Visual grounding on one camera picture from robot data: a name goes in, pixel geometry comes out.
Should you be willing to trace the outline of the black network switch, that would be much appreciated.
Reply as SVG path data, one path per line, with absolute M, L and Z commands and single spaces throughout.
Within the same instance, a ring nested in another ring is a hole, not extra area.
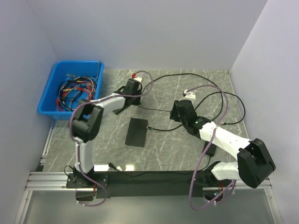
M 144 147 L 146 141 L 148 121 L 146 119 L 131 118 L 128 126 L 125 145 Z
M 124 104 L 122 107 L 118 106 L 113 110 L 113 113 L 115 115 L 120 114 L 122 111 L 124 111 L 125 109 L 127 109 L 128 107 L 130 107 L 131 105 L 141 105 L 141 102 L 134 102 L 132 104 Z

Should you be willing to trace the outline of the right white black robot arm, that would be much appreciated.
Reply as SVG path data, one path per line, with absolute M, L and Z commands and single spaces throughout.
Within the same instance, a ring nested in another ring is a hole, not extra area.
M 170 119 L 180 122 L 190 135 L 211 142 L 235 158 L 235 162 L 216 161 L 195 177 L 206 186 L 216 186 L 223 180 L 241 180 L 255 189 L 276 170 L 262 140 L 240 137 L 198 116 L 190 100 L 174 101 Z

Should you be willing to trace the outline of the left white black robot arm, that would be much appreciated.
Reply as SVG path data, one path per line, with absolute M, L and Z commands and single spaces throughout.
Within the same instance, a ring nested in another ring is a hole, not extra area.
M 93 140 L 98 135 L 103 116 L 116 115 L 131 105 L 141 104 L 142 78 L 130 78 L 127 84 L 111 95 L 98 100 L 81 100 L 69 123 L 70 134 L 76 147 L 73 175 L 87 188 L 97 185 L 94 177 Z

